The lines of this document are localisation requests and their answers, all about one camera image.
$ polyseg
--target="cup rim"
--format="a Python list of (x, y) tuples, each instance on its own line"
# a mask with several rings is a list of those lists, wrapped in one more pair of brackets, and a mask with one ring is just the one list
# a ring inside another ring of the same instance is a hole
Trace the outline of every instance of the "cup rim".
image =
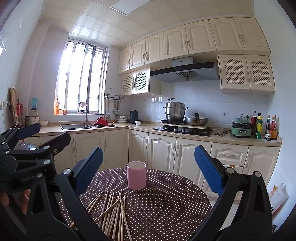
[[(141, 168), (141, 169), (135, 169), (135, 168), (129, 167), (128, 165), (132, 164), (132, 163), (141, 163), (141, 164), (144, 164), (144, 167)], [(144, 163), (142, 161), (130, 161), (129, 163), (127, 163), (126, 167), (129, 168), (129, 169), (132, 169), (132, 170), (143, 170), (143, 169), (145, 169), (147, 167), (147, 165), (146, 165), (146, 163)]]

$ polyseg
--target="brown tablecloth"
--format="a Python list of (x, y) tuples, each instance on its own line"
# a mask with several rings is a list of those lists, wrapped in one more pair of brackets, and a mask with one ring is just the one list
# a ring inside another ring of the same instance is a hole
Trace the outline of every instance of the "brown tablecloth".
[[(85, 194), (79, 196), (85, 207), (104, 191), (90, 213), (95, 219), (101, 214), (104, 198), (121, 189), (126, 193), (125, 214), (134, 241), (189, 240), (202, 220), (209, 214), (211, 204), (203, 191), (188, 178), (148, 169), (146, 187), (134, 191), (128, 188), (126, 168), (98, 172)], [(63, 201), (60, 209), (68, 225), (72, 223)], [(124, 240), (129, 240), (124, 229)]]

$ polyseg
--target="pile of chopsticks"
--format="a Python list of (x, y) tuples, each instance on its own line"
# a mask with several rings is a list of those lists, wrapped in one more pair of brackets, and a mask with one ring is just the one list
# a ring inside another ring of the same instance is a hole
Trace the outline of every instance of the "pile of chopsticks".
[[(88, 213), (92, 211), (94, 206), (96, 205), (97, 201), (101, 197), (103, 192), (98, 194), (94, 200), (91, 201), (91, 203), (86, 207), (86, 210)], [(117, 199), (114, 201), (115, 191), (113, 194), (110, 193), (109, 201), (107, 203), (109, 194), (109, 189), (107, 190), (102, 212), (101, 214), (94, 220), (96, 223), (98, 223), (99, 228), (104, 232), (104, 234), (109, 238), (111, 235), (112, 227), (113, 227), (113, 233), (112, 233), (112, 239), (115, 240), (116, 235), (116, 228), (117, 228), (117, 222), (118, 223), (118, 241), (123, 241), (123, 226), (125, 225), (126, 231), (128, 233), (129, 240), (132, 241), (131, 233), (128, 228), (128, 224), (126, 221), (126, 215), (124, 213), (124, 208), (126, 204), (126, 193), (124, 194), (124, 198), (122, 199), (122, 189), (120, 193), (118, 194)]]

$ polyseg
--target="green appliance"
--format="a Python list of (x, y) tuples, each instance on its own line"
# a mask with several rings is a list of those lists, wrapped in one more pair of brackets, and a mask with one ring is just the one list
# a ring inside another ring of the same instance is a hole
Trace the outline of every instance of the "green appliance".
[(249, 120), (240, 117), (232, 121), (231, 134), (234, 137), (249, 138), (251, 133), (252, 129)]

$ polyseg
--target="window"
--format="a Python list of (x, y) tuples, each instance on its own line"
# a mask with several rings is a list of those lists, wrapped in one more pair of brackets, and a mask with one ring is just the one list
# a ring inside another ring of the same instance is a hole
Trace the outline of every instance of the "window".
[(86, 102), (90, 114), (102, 113), (105, 55), (105, 48), (68, 39), (57, 85), (60, 109), (77, 113), (79, 103)]

